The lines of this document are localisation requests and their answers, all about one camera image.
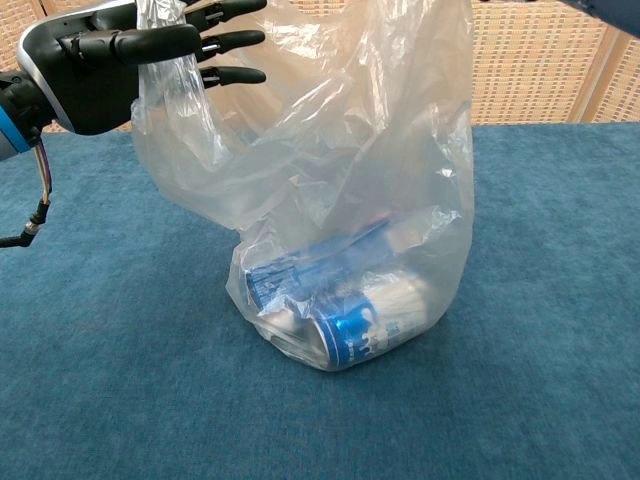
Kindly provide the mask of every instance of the woven wall panel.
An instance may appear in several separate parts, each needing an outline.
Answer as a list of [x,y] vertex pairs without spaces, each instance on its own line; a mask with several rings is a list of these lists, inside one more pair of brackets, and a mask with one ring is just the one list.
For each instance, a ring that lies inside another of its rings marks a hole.
[[80,8],[85,5],[100,3],[100,0],[49,0],[56,11],[71,10],[72,8]]
[[560,2],[474,2],[474,16],[474,122],[566,122],[604,25]]
[[28,0],[2,0],[0,5],[0,71],[17,68],[16,45],[36,15]]
[[595,122],[640,121],[640,40],[632,39],[594,117]]
[[344,7],[348,0],[291,0],[304,13],[328,15]]

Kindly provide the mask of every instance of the plastic bag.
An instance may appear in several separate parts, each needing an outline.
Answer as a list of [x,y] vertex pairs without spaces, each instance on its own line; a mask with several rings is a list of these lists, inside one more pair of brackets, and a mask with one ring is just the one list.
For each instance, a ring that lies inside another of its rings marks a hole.
[[[184,21],[139,0],[139,28]],[[136,149],[176,203],[240,232],[227,290],[258,332],[324,370],[433,326],[474,214],[470,0],[351,0],[327,17],[271,0],[217,33],[267,73],[203,90],[196,61],[141,67]]]

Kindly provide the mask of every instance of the robot finger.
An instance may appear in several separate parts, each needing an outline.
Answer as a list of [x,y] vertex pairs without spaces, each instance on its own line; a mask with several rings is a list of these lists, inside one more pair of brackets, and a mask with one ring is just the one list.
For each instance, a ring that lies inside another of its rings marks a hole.
[[267,80],[264,72],[246,67],[205,67],[200,69],[205,88],[233,83],[256,84]]
[[198,61],[202,62],[235,48],[257,45],[262,43],[264,39],[264,33],[259,30],[244,30],[205,37],[202,39],[202,50],[196,55]]
[[267,6],[267,0],[188,0],[186,3],[189,5],[185,10],[187,23],[201,32]]

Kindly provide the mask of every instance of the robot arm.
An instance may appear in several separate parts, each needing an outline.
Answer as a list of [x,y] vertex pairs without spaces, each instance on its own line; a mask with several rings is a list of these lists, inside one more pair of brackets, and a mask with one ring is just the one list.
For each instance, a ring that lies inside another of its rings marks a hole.
[[[18,45],[21,70],[0,74],[0,160],[35,147],[54,119],[80,135],[127,122],[138,96],[138,65],[189,54],[203,61],[264,40],[260,31],[202,40],[200,32],[264,8],[266,0],[198,5],[187,13],[186,25],[154,30],[135,29],[135,0],[111,0],[32,25]],[[202,73],[206,87],[265,80],[250,68],[210,67]]]

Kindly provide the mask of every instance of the black robotic finger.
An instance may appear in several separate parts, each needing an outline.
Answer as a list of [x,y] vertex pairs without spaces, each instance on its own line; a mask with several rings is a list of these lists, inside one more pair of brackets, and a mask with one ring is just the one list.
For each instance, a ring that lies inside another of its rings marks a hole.
[[228,22],[238,15],[256,12],[267,6],[267,0],[222,0],[203,1],[202,7],[187,10],[187,23],[204,32],[220,22]]
[[202,39],[202,52],[198,52],[198,61],[202,62],[216,55],[227,53],[234,48],[257,45],[265,39],[260,30],[231,32]]
[[89,68],[144,65],[199,53],[200,33],[193,25],[153,30],[96,30],[58,40],[76,63]]
[[205,88],[233,83],[263,83],[267,80],[264,72],[246,67],[207,67],[200,70]]

